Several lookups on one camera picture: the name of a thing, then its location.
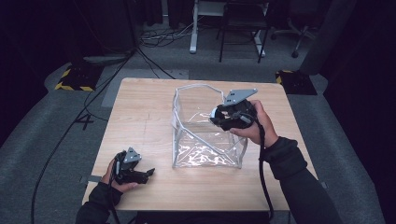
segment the transparent container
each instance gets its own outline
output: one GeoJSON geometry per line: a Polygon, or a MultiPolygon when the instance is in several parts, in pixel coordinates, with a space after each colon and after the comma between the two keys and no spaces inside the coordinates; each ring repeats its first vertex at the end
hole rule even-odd
{"type": "Polygon", "coordinates": [[[206,84],[176,89],[173,102],[173,167],[242,168],[248,140],[224,132],[209,120],[225,100],[222,91],[206,84]]]}

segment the desk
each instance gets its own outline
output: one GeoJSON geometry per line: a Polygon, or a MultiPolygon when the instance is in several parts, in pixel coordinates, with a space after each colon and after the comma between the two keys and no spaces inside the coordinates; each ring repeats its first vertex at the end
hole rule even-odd
{"type": "MultiPolygon", "coordinates": [[[[122,196],[119,210],[140,211],[263,211],[269,210],[259,177],[259,146],[249,142],[242,169],[229,167],[172,168],[172,108],[175,90],[205,83],[228,94],[253,89],[248,99],[260,99],[278,134],[296,139],[308,170],[315,174],[287,96],[278,84],[125,78],[99,148],[93,175],[103,175],[110,160],[133,147],[142,155],[137,171],[155,168],[146,185],[122,196]]],[[[265,162],[264,175],[275,210],[289,210],[279,183],[265,162]]],[[[96,183],[90,182],[83,202],[96,183]]]]}
{"type": "MultiPolygon", "coordinates": [[[[193,12],[193,24],[190,43],[190,53],[196,53],[198,42],[198,15],[200,16],[222,16],[225,2],[210,2],[205,0],[195,0],[193,12]]],[[[262,42],[260,41],[260,31],[254,38],[257,52],[260,54],[262,49],[262,42]]],[[[265,56],[265,51],[262,51],[262,58],[265,56]]]]}

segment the black sleeve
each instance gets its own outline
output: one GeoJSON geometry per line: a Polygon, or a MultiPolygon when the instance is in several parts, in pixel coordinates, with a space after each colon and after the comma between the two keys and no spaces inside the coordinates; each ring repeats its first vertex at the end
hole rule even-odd
{"type": "MultiPolygon", "coordinates": [[[[120,202],[122,193],[112,188],[114,205],[120,202]]],[[[77,213],[76,224],[104,224],[107,222],[111,208],[107,194],[107,184],[99,182],[92,190],[89,200],[82,205],[77,213]]]]}
{"type": "Polygon", "coordinates": [[[279,180],[297,223],[342,223],[326,190],[306,169],[307,163],[297,147],[297,141],[279,137],[265,149],[264,160],[279,180]]]}

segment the cable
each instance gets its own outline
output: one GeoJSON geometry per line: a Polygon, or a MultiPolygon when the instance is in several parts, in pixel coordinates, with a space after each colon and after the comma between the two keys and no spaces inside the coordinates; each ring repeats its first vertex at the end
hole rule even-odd
{"type": "MultiPolygon", "coordinates": [[[[106,84],[106,85],[104,86],[104,88],[105,88],[106,86],[109,85],[109,83],[111,82],[111,80],[112,80],[113,78],[114,78],[114,75],[111,76],[111,77],[109,77],[108,79],[106,79],[103,83],[99,84],[99,85],[96,87],[96,89],[98,89],[98,88],[100,88],[101,86],[103,86],[103,85],[106,84]]],[[[93,116],[94,118],[101,119],[101,120],[103,120],[103,121],[108,121],[108,119],[103,119],[103,118],[97,117],[96,115],[94,115],[94,114],[88,109],[87,101],[88,101],[88,99],[90,98],[91,94],[92,94],[92,91],[91,91],[91,92],[88,94],[88,96],[85,98],[85,101],[84,101],[85,110],[87,111],[88,114],[90,114],[90,115],[93,116]]]]}
{"type": "Polygon", "coordinates": [[[142,58],[145,60],[146,64],[148,64],[148,66],[149,66],[149,68],[151,69],[152,73],[154,73],[154,75],[155,75],[157,78],[160,78],[160,77],[158,76],[158,74],[155,73],[154,69],[153,69],[152,66],[151,66],[151,63],[149,63],[148,60],[147,60],[140,52],[138,52],[138,53],[139,53],[139,54],[142,56],[142,58]]]}
{"type": "Polygon", "coordinates": [[[113,167],[111,168],[110,179],[108,180],[107,194],[108,194],[108,204],[110,205],[110,211],[113,214],[113,217],[116,220],[116,223],[120,224],[119,216],[117,216],[117,211],[116,211],[116,208],[114,206],[113,190],[111,188],[111,184],[113,183],[113,181],[115,179],[114,173],[115,173],[115,169],[116,169],[116,166],[117,166],[117,162],[119,162],[119,158],[117,156],[114,159],[115,160],[113,162],[113,167]]]}
{"type": "Polygon", "coordinates": [[[163,31],[163,33],[160,34],[160,35],[157,35],[156,31],[148,31],[149,33],[154,32],[154,35],[149,35],[149,36],[145,37],[145,34],[142,34],[142,37],[140,37],[140,41],[142,43],[142,46],[145,46],[145,47],[148,47],[148,48],[165,47],[167,45],[172,44],[175,40],[179,40],[179,39],[183,38],[186,35],[192,35],[192,32],[188,33],[188,34],[183,34],[187,30],[189,30],[192,26],[193,26],[193,22],[190,23],[188,26],[184,27],[183,29],[181,29],[179,31],[171,32],[169,34],[165,34],[165,32],[168,31],[168,29],[165,29],[163,31]],[[147,43],[147,40],[153,40],[153,39],[158,39],[156,44],[147,43]],[[164,45],[160,45],[160,43],[162,43],[164,40],[170,40],[170,42],[166,43],[164,45]]]}
{"type": "Polygon", "coordinates": [[[144,52],[143,52],[143,50],[141,49],[141,48],[137,48],[137,50],[138,50],[138,53],[140,54],[140,55],[142,55],[142,57],[146,60],[149,60],[151,63],[154,63],[154,65],[155,66],[157,66],[161,71],[163,71],[166,75],[168,75],[170,78],[172,78],[172,79],[176,79],[175,77],[173,77],[172,75],[170,75],[169,73],[167,73],[165,70],[163,70],[158,64],[156,64],[154,61],[152,61],[144,52]]]}
{"type": "MultiPolygon", "coordinates": [[[[108,85],[108,83],[110,83],[110,81],[117,75],[117,73],[121,70],[121,68],[129,61],[129,59],[132,57],[132,55],[129,55],[129,57],[117,68],[116,72],[114,73],[114,75],[109,79],[109,81],[107,82],[106,86],[108,85]]],[[[37,191],[38,191],[38,187],[40,185],[40,181],[50,163],[50,160],[52,159],[53,155],[55,154],[56,150],[59,148],[60,144],[62,143],[62,141],[65,139],[65,137],[67,136],[67,134],[69,133],[70,129],[73,127],[73,125],[76,123],[76,121],[79,119],[79,117],[81,116],[81,114],[87,109],[87,107],[103,92],[105,88],[102,88],[89,102],[87,105],[84,105],[84,108],[81,109],[81,111],[79,111],[78,115],[76,116],[76,118],[73,120],[73,122],[69,125],[69,127],[66,129],[66,131],[64,132],[64,134],[62,135],[61,139],[58,141],[58,143],[56,144],[55,148],[51,151],[51,153],[49,154],[49,157],[47,158],[46,163],[44,164],[43,169],[41,170],[41,173],[37,179],[37,181],[35,182],[35,190],[33,192],[33,196],[32,196],[32,204],[31,204],[31,212],[30,212],[30,220],[31,220],[31,224],[35,223],[35,196],[37,195],[37,191]]]]}
{"type": "Polygon", "coordinates": [[[272,205],[271,202],[271,198],[270,195],[268,193],[268,189],[267,186],[265,185],[265,179],[264,179],[264,171],[263,171],[263,163],[264,163],[264,157],[263,157],[263,153],[265,150],[264,147],[264,139],[265,139],[265,130],[262,127],[262,125],[259,123],[258,119],[255,119],[257,125],[259,126],[259,130],[260,130],[260,139],[262,140],[260,143],[260,158],[259,158],[259,172],[260,172],[260,181],[262,182],[262,190],[264,191],[264,195],[265,195],[265,199],[268,202],[268,206],[270,208],[270,220],[274,217],[274,207],[272,205]]]}
{"type": "Polygon", "coordinates": [[[136,221],[136,216],[134,216],[127,224],[132,224],[136,221]]]}

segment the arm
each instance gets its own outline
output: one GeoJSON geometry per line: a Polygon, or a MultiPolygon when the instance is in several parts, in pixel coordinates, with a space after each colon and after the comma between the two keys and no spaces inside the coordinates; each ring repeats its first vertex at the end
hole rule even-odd
{"type": "MultiPolygon", "coordinates": [[[[108,197],[108,182],[113,167],[112,161],[108,167],[106,174],[102,177],[101,182],[92,190],[89,200],[82,205],[77,213],[77,224],[104,224],[106,223],[111,208],[108,197]]],[[[116,181],[112,181],[112,199],[113,204],[117,205],[120,202],[122,193],[136,187],[136,183],[128,183],[119,185],[116,181]]]]}
{"type": "MultiPolygon", "coordinates": [[[[274,177],[279,180],[285,198],[297,223],[342,223],[326,190],[306,169],[306,161],[297,147],[297,141],[277,136],[272,121],[260,101],[251,101],[265,130],[264,160],[274,177]]],[[[248,137],[260,144],[257,124],[247,129],[231,129],[231,133],[248,137]]]]}

